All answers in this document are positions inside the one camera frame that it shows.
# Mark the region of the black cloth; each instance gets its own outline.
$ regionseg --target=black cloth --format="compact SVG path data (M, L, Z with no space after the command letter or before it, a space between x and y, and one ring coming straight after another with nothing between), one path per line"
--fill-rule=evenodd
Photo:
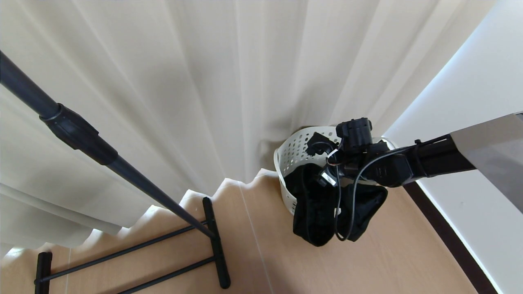
M309 163L298 166L284 180L287 190L296 197L292 230L314 246L325 245L334 236L334 211L338 202L338 188L318 182L321 167ZM345 235L350 225L352 185L342 188L338 215L338 232ZM381 186L358 184L355 217L349 240L356 241L365 232L370 219L384 203L387 190Z

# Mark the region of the dark brown baseboard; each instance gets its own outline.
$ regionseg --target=dark brown baseboard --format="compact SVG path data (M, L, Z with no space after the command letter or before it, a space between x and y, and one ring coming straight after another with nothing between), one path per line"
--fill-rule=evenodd
M409 183L403 186L412 200L416 203L427 220L443 240L450 253L454 256L461 266L470 282L479 294L495 294L497 291L487 278L480 266L474 260L465 245L461 242L458 235L451 228L445 218L439 213L438 209L428 199L427 195L417 183Z

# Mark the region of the beige curtain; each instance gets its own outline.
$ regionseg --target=beige curtain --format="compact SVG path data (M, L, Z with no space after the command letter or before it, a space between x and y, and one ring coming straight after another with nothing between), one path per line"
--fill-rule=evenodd
M1 49L173 199L250 182L296 129L382 134L489 1L1 1ZM81 244L154 202L1 97L1 240Z

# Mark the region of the perforated basket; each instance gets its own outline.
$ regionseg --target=perforated basket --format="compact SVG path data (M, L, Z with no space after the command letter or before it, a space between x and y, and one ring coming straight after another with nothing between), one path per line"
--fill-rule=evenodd
M309 156L305 152L307 149L307 141L312 137L314 132L328 137L335 143L340 141L340 138L336 135L335 127L310 127L297 131L288 138L280 148L274 151L274 167L280 179L281 197L283 203L285 203L285 206L293 215L296 208L296 197L287 190L283 178L292 173L296 167L300 165L307 163L314 163L319 166L325 165L327 154Z

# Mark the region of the black horizontal bar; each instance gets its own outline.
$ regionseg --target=black horizontal bar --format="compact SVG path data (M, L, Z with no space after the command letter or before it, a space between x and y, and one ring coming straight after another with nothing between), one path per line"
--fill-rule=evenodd
M136 287L134 287L134 288L131 288L131 289L129 289L129 290L122 291L122 292L120 292L120 293L118 293L118 294L130 294L130 293L134 293L134 292L137 292L137 291L143 290L143 289L145 289L145 288L147 288L147 287L150 287L150 286L152 286L152 285L156 285L156 284L158 284L158 283L160 283L160 282L163 282L163 281L165 281L165 280L169 280L170 278L173 278L173 277L179 276L179 275L181 275L181 274L183 274L183 273L186 273L186 272L188 272L188 271L190 271L190 270L192 270L192 269L198 268L198 267L200 267L200 266L202 266L202 265L206 265L206 264L208 264L208 263L210 263L210 262L213 262L213 261L215 261L215 260L216 260L216 257L215 257L215 256L211 256L211 257L209 257L209 258L206 258L206 259L204 259L204 260L202 260L202 261L199 261L199 262L197 262L197 263L193 263L193 264L191 264L191 265L189 265L189 266L186 266L186 267L184 267L184 268L182 268L182 269L179 269L179 270L177 270L177 271L175 271L175 272L172 272L172 273L167 274L167 275L165 275L165 276L162 276L162 277L160 277L160 278L157 278L157 279L154 279L154 280L151 280L151 281L145 282L145 283L143 283L143 284L141 284L141 285L138 285L138 286L136 286Z
M201 222L202 224L207 224L207 220L204 220ZM66 269L66 270L63 270L61 272L58 272L58 273L55 273L55 274L52 274L52 275L49 275L49 276L46 276L46 277L43 277L41 278L40 280L35 280L35 284L37 283L40 283L40 282L45 282L45 281L49 281L49 280L52 280L52 279L55 279L55 278L58 278L58 277L61 277L61 276L64 276L64 275L67 275L67 274L70 274L70 273L73 273L73 272L76 272L77 270L81 270L81 269L84 269L86 267L90 267L90 266L93 266L93 265L96 265L96 264L99 264L99 263L102 263L102 262L105 262L105 261L108 261L110 259L113 259L115 257L118 257L118 256L121 256L121 255L124 255L124 254L127 254L127 253L130 253L130 252L133 252L135 250L138 250L138 249L141 249L141 248L144 248L144 247L147 247L149 245L152 245L154 243L158 243L160 241L163 241L165 239L169 239L169 238L172 238L176 235L180 235L182 233L185 233L185 232L188 232L192 229L194 229L195 227L190 225L188 227L185 227L183 229L180 229L180 230L177 230L177 231L174 231L174 232L171 232L169 234L166 234L166 235L163 235L163 236L160 236L160 237L157 237L157 238L154 238L152 240L149 240L149 241L146 241L146 242L143 242L141 244L138 244L138 245L135 245L133 247L130 247L130 248L127 248L127 249L124 249L122 251L118 251L118 252L115 252L115 253L112 253L112 254L109 254L107 256L104 256L104 257L101 257L99 259L95 259L93 261L90 261L88 263L84 263L84 264L80 264L78 266L75 266L75 267L72 267L72 268L69 268L69 269Z

